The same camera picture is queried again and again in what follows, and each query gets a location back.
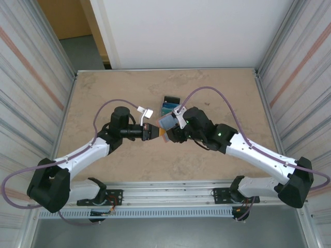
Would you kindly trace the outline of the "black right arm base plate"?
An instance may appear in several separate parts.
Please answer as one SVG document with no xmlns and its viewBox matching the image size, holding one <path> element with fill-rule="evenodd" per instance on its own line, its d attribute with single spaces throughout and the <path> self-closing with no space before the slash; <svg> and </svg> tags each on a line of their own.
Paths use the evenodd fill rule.
<svg viewBox="0 0 331 248">
<path fill-rule="evenodd" d="M 253 200 L 253 197 L 246 198 L 240 193 L 231 192 L 230 188 L 214 188 L 210 194 L 214 198 L 215 204 L 260 203 L 260 198 L 258 196 L 255 197 L 255 200 Z"/>
</svg>

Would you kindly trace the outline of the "wooden door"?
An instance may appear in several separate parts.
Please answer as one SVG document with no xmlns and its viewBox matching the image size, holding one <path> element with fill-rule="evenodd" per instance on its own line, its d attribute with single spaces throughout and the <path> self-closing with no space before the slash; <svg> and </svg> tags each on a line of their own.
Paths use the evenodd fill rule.
<svg viewBox="0 0 331 248">
<path fill-rule="evenodd" d="M 111 70 L 90 0 L 37 0 L 76 70 Z"/>
</svg>

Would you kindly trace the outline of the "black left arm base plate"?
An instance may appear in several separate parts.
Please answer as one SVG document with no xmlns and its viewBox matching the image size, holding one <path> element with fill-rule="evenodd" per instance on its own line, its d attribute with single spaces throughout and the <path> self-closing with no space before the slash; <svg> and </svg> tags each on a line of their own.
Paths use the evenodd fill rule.
<svg viewBox="0 0 331 248">
<path fill-rule="evenodd" d="M 121 206 L 123 200 L 123 190 L 106 190 L 102 201 L 96 199 L 83 199 L 76 202 L 77 206 Z"/>
</svg>

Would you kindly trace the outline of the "aluminium rail frame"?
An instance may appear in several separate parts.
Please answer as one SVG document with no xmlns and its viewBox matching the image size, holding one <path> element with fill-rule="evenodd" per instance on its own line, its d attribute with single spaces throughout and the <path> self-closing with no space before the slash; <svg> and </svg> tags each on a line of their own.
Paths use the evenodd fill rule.
<svg viewBox="0 0 331 248">
<path fill-rule="evenodd" d="M 212 206 L 213 188 L 227 188 L 231 180 L 188 180 L 106 183 L 123 190 L 122 207 Z"/>
</svg>

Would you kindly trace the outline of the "teal and black box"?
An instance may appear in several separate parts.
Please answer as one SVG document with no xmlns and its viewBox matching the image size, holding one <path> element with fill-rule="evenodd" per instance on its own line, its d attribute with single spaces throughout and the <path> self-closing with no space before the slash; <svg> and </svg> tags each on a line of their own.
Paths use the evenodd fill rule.
<svg viewBox="0 0 331 248">
<path fill-rule="evenodd" d="M 171 113 L 176 107 L 180 105 L 179 97 L 164 96 L 161 106 L 161 116 Z"/>
</svg>

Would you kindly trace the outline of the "corrugated metal side panel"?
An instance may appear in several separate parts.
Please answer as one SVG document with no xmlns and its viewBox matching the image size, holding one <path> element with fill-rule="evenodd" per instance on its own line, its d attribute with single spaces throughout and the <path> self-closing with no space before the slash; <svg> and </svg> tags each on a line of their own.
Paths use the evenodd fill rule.
<svg viewBox="0 0 331 248">
<path fill-rule="evenodd" d="M 318 172 L 307 208 L 331 248 L 331 0 L 265 1 L 279 18 L 258 77 L 282 152 Z"/>
<path fill-rule="evenodd" d="M 0 0 L 0 248 L 17 248 L 26 211 L 2 182 L 56 151 L 76 72 L 37 0 Z"/>
</svg>

